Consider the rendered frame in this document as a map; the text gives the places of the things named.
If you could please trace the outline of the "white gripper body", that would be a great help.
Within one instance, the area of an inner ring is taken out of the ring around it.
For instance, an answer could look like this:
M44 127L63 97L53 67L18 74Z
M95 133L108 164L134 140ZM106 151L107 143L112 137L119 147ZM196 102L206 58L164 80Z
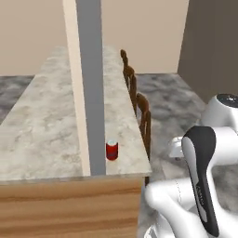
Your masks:
M182 142L182 137L175 137L170 141L169 154L168 154L170 158L184 157L181 142Z

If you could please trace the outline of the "red soda can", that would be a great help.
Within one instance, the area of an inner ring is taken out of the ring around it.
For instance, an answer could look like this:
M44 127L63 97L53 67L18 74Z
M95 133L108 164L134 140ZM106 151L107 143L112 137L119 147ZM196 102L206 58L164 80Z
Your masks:
M114 140L106 142L106 157L108 160L115 160L118 158L118 143Z

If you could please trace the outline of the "brown wooden chair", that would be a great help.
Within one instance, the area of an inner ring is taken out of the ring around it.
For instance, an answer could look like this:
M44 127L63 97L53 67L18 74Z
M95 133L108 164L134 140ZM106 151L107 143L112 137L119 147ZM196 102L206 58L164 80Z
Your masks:
M141 93L137 94L137 105L141 111L139 130L148 156L151 160L151 111L148 100Z
M126 51L121 49L120 50L120 55L121 55L121 58L122 58L122 61L123 61L123 64L124 64L124 74L127 75L127 67L128 67L128 58L127 58L127 54L126 54Z
M135 76L135 71L131 66L125 66L123 70L123 75L126 81L126 86L129 91L129 96L132 102L134 112L137 112L137 78Z

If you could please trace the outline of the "grey and beige column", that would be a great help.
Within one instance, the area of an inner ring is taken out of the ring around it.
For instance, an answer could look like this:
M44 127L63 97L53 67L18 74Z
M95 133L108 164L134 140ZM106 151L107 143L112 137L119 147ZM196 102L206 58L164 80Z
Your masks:
M105 131L100 0L62 0L82 173L104 176Z

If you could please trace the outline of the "wooden island cabinet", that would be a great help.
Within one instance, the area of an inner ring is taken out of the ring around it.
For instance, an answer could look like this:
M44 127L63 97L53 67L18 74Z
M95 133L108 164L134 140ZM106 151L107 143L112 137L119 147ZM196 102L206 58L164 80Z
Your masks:
M0 186L0 238L137 238L142 178Z

